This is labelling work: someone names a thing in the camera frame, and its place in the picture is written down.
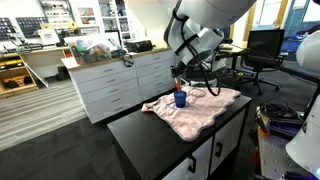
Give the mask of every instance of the black countertop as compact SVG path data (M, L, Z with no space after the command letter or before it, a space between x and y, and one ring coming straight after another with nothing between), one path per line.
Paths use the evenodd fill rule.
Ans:
M160 179L251 102L251 98L245 96L239 96L235 100L224 114L216 118L213 126L202 130L200 136L192 142L183 141L153 112L143 113L138 110L108 124L108 127L115 143L130 159L139 176L142 179Z

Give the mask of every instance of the pink cloth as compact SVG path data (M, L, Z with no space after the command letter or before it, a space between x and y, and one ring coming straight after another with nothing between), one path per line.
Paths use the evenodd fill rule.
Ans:
M158 101L145 103L142 112L152 111L165 120L185 141L196 139L201 130L210 127L215 117L226 111L226 106L234 103L241 93L233 89L221 88L219 96L212 96L207 88L184 87L187 92L186 107L177 108L173 93L162 96Z

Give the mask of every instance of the blue cup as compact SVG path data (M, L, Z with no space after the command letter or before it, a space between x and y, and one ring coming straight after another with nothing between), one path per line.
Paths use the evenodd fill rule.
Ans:
M174 92L174 101L178 108L184 108L186 106L187 93L185 91Z

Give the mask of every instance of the robotic arm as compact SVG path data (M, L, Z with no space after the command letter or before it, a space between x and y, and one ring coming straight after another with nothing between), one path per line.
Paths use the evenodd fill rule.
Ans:
M216 28L230 26L254 4L255 0L179 0L173 10L164 40L182 61L171 67L172 77L177 78L187 69L192 60L201 64L199 54L213 51L224 38ZM194 33L185 23L188 19L204 27L199 34ZM202 66L199 66L206 85L208 80Z

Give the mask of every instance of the office chair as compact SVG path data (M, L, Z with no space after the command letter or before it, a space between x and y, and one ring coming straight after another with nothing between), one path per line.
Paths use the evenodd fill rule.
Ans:
M249 52L246 56L242 57L241 67L243 67L244 69L252 70L253 72L256 72L256 74L254 77L241 77L240 81L242 79L246 79L246 81L239 82L238 85L253 82L253 85L256 85L259 90L258 95L263 94L259 83L272 85L275 87L275 91L278 91L280 89L280 86L278 84L260 78L259 73L276 71L264 69L275 68L275 65L277 63L282 62L279 53L283 41L283 36L283 29L250 31L247 45L247 48L249 48Z

